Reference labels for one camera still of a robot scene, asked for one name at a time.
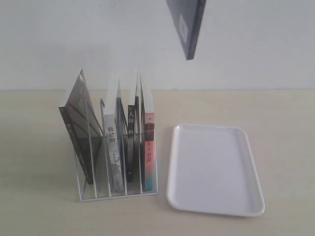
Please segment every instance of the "book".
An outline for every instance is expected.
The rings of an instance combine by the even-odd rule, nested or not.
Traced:
[[[83,70],[66,93],[59,106],[74,150],[88,184],[93,184],[91,150],[94,169],[97,166],[102,143],[102,130],[95,117]]]
[[[112,191],[123,193],[125,191],[126,118],[121,102],[119,76],[117,74],[112,74],[108,83],[103,119],[105,141],[109,153],[108,163],[110,165]]]
[[[131,88],[129,92],[129,102],[128,102],[128,147],[127,147],[127,162],[126,162],[126,175],[127,182],[132,182],[133,174],[133,154],[134,154],[134,141],[135,141],[135,120],[136,111],[138,110],[137,99],[137,85],[138,85],[138,70],[133,69],[133,78],[131,83]]]
[[[206,0],[167,0],[187,60],[194,58]]]
[[[152,191],[154,183],[155,162],[155,110],[153,97],[148,81],[144,74],[140,75],[141,84],[141,164],[142,185],[144,191]]]

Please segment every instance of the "white wall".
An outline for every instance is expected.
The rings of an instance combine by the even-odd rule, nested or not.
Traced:
[[[186,61],[166,0],[0,1],[0,89],[90,89],[144,67],[153,89],[315,88],[314,0],[208,0]]]

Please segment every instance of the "white tray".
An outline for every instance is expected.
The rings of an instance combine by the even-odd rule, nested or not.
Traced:
[[[261,215],[265,203],[246,133],[236,127],[175,126],[167,199],[180,210]]]

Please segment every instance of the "beige table surface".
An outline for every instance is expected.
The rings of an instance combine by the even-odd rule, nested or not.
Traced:
[[[315,91],[156,91],[159,194],[79,203],[64,92],[0,92],[0,236],[315,235]],[[93,103],[103,92],[92,92]],[[266,203],[257,218],[172,209],[172,127],[243,128]]]

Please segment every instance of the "book rack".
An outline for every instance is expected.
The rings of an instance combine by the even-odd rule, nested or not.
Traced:
[[[92,163],[92,174],[93,174],[93,184],[87,184],[87,180],[83,174],[83,171],[78,164],[78,157],[76,152],[74,151],[74,160],[75,160],[75,172],[76,179],[78,184],[78,192],[79,192],[79,201],[80,202],[90,202],[90,201],[98,201],[98,200],[109,200],[109,199],[118,199],[118,198],[129,198],[129,197],[140,197],[140,196],[148,196],[148,195],[156,195],[158,194],[158,173],[157,173],[157,160],[156,160],[156,148],[154,145],[154,185],[153,190],[150,192],[143,191],[142,188],[142,168],[141,168],[141,156],[140,156],[140,133],[139,131],[135,135],[135,146],[136,149],[134,158],[134,175],[133,182],[127,182],[126,174],[124,174],[124,193],[113,193],[112,191],[112,179],[109,175],[109,152],[106,148],[105,142],[105,125],[103,120],[103,108],[104,102],[100,99],[100,111],[101,111],[101,120],[102,120],[102,145],[100,149],[100,156],[97,160],[97,164],[94,165],[94,157],[92,151],[92,139],[91,139],[91,127],[89,122],[88,109],[91,109],[85,101],[85,112],[87,117],[88,124],[88,134],[89,134],[89,142],[90,142],[90,153],[91,153],[91,163]],[[126,165],[125,165],[125,155],[123,151],[123,163],[124,163],[124,173],[126,173]]]

